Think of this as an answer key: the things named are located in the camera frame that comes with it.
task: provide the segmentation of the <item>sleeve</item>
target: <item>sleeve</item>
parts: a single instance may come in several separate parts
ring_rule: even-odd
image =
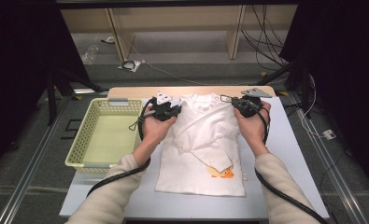
[[[271,153],[262,154],[256,159],[255,168],[274,188],[315,210],[301,188],[295,183],[283,161],[277,156]],[[262,188],[270,223],[318,223],[306,212],[276,196],[266,187],[262,186]]]
[[[118,165],[112,167],[106,178],[137,168],[132,154],[123,156]],[[122,223],[123,209],[132,193],[139,187],[144,172],[130,175],[96,189],[68,219],[73,223]]]

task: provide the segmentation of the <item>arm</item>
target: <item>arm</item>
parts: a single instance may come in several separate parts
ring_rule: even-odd
[[[146,163],[158,144],[164,140],[176,119],[158,121],[154,117],[146,118],[143,124],[142,142],[132,154],[123,156],[118,165],[108,171],[106,178],[133,170]],[[132,193],[139,187],[142,174],[144,172],[124,177],[96,189],[67,223],[122,223],[123,209]]]
[[[271,105],[266,102],[262,102],[262,104],[264,109],[260,110],[260,113],[269,123],[267,111],[270,111]],[[264,127],[260,117],[254,115],[247,119],[237,109],[234,110],[234,115],[238,121],[242,136],[247,141],[256,158],[255,169],[259,174],[276,189],[314,210],[300,187],[289,174],[284,163],[270,153],[263,143]],[[271,223],[318,223],[316,219],[291,203],[279,198],[265,186],[262,186],[262,188]]]

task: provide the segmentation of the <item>yellow basket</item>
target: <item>yellow basket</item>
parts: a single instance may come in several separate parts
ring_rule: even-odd
[[[107,172],[120,158],[140,143],[138,130],[129,126],[137,121],[143,108],[141,99],[126,99],[112,105],[107,98],[93,99],[65,165],[80,172]]]

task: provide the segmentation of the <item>folded white cloth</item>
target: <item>folded white cloth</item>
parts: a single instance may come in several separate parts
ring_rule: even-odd
[[[245,196],[231,104],[214,93],[184,95],[177,122],[163,141],[156,190]]]

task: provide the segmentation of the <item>white table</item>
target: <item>white table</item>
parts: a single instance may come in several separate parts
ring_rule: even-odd
[[[272,105],[267,146],[280,157],[303,189],[306,197],[322,217],[329,217],[309,173],[288,118],[278,97],[264,98]],[[238,137],[246,197],[216,197],[156,192],[162,145],[151,157],[151,165],[125,208],[127,219],[147,220],[263,220],[267,219],[261,184],[254,174],[254,156],[242,136]],[[76,172],[60,216],[69,217],[85,199],[91,187],[102,176]]]

